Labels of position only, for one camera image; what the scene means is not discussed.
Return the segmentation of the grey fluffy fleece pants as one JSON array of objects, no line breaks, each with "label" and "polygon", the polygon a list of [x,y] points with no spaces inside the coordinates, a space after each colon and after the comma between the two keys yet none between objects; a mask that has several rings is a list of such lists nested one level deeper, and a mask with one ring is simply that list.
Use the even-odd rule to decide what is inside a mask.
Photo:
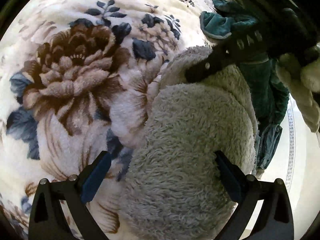
[{"label": "grey fluffy fleece pants", "polygon": [[197,83],[185,78],[209,54],[190,47],[161,78],[121,193],[120,218],[134,239],[213,239],[235,206],[215,152],[253,170],[258,122],[239,68],[230,64]]}]

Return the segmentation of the floral fleece bed blanket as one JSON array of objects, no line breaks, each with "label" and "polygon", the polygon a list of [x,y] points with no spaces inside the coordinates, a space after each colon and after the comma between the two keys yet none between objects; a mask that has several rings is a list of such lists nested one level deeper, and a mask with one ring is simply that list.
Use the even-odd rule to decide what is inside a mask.
[{"label": "floral fleece bed blanket", "polygon": [[30,0],[1,40],[1,213],[20,239],[42,178],[129,154],[159,81],[204,46],[212,0]]}]

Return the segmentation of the blue denim jeans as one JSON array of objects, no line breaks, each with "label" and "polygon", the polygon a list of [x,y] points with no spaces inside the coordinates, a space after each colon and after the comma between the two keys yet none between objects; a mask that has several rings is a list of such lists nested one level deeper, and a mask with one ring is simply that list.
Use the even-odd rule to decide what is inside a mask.
[{"label": "blue denim jeans", "polygon": [[253,174],[261,179],[269,166],[280,141],[282,127],[279,124],[270,124],[259,131],[255,140],[255,168]]}]

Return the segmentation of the dark green velvet blanket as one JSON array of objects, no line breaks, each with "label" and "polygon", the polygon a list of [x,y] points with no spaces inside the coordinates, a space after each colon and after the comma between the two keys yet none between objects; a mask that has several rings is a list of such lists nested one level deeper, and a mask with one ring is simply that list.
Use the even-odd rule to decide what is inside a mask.
[{"label": "dark green velvet blanket", "polygon": [[[202,12],[200,25],[211,39],[223,40],[246,31],[258,20],[235,2],[213,0],[216,12]],[[276,62],[265,52],[254,52],[236,64],[249,85],[259,131],[281,130],[289,100],[289,90],[276,75]]]}]

